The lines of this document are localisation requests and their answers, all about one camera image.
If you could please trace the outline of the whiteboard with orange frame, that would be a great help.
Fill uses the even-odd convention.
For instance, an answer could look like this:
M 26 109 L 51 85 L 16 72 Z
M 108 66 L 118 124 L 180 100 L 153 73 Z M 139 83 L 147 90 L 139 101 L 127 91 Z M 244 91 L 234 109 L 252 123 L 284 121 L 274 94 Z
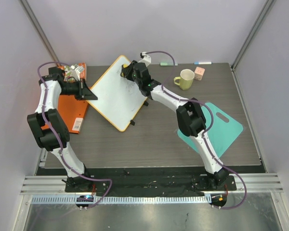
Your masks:
M 88 103 L 117 130 L 124 132 L 147 100 L 135 82 L 121 77 L 121 67 L 131 62 L 119 56 L 91 87 L 97 100 Z

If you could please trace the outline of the yellow bone-shaped eraser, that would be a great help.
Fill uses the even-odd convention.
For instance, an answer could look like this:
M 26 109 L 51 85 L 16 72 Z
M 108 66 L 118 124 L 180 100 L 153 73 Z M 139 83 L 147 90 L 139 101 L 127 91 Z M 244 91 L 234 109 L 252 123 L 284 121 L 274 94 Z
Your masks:
M 127 76 L 127 74 L 128 74 L 128 72 L 129 72 L 129 65 L 128 64 L 123 64 L 122 66 L 121 66 L 121 76 L 122 77 L 126 77 Z

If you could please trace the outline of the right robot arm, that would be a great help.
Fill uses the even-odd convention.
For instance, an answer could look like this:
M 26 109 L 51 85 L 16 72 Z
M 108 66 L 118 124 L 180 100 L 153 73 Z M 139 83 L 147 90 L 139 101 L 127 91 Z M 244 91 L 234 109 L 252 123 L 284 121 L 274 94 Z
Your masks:
M 226 189 L 229 171 L 223 166 L 209 140 L 206 119 L 195 98 L 186 99 L 166 89 L 151 78 L 144 63 L 132 61 L 121 66 L 120 75 L 135 82 L 141 94 L 159 102 L 176 113 L 179 131 L 197 147 L 206 171 L 206 181 L 213 190 Z

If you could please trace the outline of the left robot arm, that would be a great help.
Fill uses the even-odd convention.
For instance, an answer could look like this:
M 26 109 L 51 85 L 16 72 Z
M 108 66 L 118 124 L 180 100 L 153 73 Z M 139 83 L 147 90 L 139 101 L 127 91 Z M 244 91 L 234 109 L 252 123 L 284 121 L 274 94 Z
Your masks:
M 67 125 L 57 108 L 60 95 L 72 95 L 79 101 L 95 101 L 98 97 L 91 92 L 85 80 L 65 81 L 64 71 L 59 67 L 50 67 L 48 75 L 40 76 L 39 86 L 39 104 L 35 112 L 27 116 L 36 143 L 55 155 L 64 166 L 67 173 L 64 182 L 68 187 L 88 192 L 93 187 L 93 180 L 73 151 Z

